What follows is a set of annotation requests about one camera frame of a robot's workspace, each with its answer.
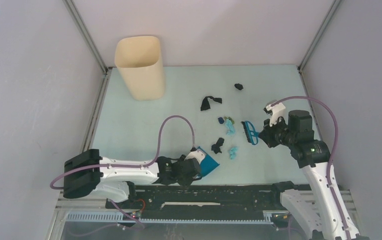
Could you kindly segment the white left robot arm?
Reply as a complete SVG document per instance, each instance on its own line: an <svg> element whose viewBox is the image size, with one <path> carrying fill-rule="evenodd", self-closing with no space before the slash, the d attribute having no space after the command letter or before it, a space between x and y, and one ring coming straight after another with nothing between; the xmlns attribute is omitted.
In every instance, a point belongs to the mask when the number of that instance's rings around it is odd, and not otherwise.
<svg viewBox="0 0 382 240"><path fill-rule="evenodd" d="M137 202L136 185L188 187L200 175L205 157L202 150L194 148L188 155L177 159L160 156L150 164L102 157L99 150L90 149L64 163L63 196L100 196L131 208Z"/></svg>

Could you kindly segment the blue hand brush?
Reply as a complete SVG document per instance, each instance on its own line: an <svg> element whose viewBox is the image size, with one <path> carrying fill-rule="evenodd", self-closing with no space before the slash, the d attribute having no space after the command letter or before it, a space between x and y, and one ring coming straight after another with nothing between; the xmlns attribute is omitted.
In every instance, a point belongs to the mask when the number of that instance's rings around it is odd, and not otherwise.
<svg viewBox="0 0 382 240"><path fill-rule="evenodd" d="M241 124L243 126L247 142L253 146L256 146L259 143L259 132L256 131L254 125L250 121L245 120L242 121Z"/></svg>

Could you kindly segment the blue dustpan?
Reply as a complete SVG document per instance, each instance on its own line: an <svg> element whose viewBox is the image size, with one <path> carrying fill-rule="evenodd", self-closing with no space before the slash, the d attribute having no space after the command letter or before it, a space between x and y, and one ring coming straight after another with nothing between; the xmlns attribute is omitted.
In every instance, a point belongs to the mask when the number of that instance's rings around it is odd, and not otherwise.
<svg viewBox="0 0 382 240"><path fill-rule="evenodd" d="M215 170L220 164L215 161L206 151L204 151L200 146L197 148L200 152L205 154L205 157L200 162L201 172L200 177L205 177Z"/></svg>

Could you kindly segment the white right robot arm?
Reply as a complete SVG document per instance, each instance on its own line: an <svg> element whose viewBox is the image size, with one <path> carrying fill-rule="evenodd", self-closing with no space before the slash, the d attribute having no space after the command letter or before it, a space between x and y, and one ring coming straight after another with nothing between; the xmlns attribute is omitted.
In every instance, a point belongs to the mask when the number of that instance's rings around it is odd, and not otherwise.
<svg viewBox="0 0 382 240"><path fill-rule="evenodd" d="M292 110L288 121L283 111L266 111L258 137L269 148L283 145L289 148L299 169L305 175L315 197L318 211L303 201L292 182L273 184L269 196L272 207L286 208L301 226L309 240L365 240L352 221L335 180L334 168L328 166L331 156L324 141L314 137L313 120L306 110Z"/></svg>

